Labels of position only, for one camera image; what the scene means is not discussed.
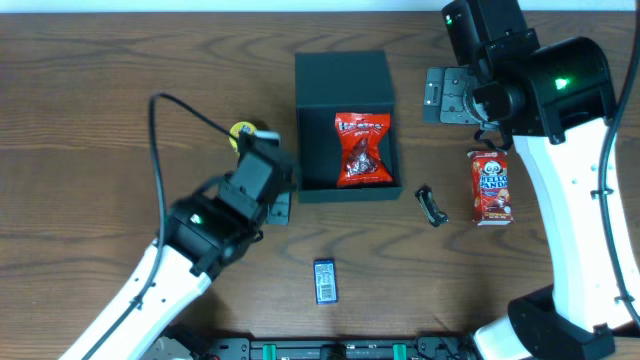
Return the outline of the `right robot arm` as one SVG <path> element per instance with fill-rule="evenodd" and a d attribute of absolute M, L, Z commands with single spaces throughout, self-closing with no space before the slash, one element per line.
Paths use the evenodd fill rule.
<path fill-rule="evenodd" d="M 479 222 L 510 220 L 504 155 L 531 178 L 552 259 L 552 283 L 512 300 L 465 342 L 475 359 L 602 359 L 617 329 L 639 321 L 635 261 L 615 168 L 615 141 L 638 70 L 621 92 L 593 40 L 542 46 L 516 0 L 442 10 L 457 63 L 431 68 L 423 118 L 477 126 L 472 153 Z"/>

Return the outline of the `red candy bag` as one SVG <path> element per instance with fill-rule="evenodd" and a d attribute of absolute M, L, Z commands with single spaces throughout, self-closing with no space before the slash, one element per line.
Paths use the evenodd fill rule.
<path fill-rule="evenodd" d="M 339 188 L 393 181 L 379 150 L 391 126 L 390 114 L 342 112 L 334 125 L 342 150 Z"/>

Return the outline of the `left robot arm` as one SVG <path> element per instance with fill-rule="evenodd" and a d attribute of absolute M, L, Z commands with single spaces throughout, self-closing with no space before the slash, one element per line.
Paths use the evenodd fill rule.
<path fill-rule="evenodd" d="M 216 277 L 263 237 L 278 198 L 294 190 L 294 159 L 271 131 L 239 137 L 237 169 L 162 211 L 158 236 L 66 359 L 140 359 Z"/>

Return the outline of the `yellow small can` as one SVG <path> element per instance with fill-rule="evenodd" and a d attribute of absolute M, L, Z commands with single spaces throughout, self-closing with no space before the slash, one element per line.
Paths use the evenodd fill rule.
<path fill-rule="evenodd" d="M 237 140 L 240 138 L 241 133 L 248 133 L 253 135 L 257 131 L 257 127 L 248 121 L 240 121 L 235 123 L 231 129 L 229 130 L 229 142 L 235 152 L 238 152 L 238 142 Z"/>

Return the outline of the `red Hello Panda box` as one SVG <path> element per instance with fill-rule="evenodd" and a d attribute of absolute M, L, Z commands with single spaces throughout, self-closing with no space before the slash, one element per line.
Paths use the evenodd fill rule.
<path fill-rule="evenodd" d="M 478 226 L 513 222 L 506 154 L 502 151 L 470 151 L 473 222 Z"/>

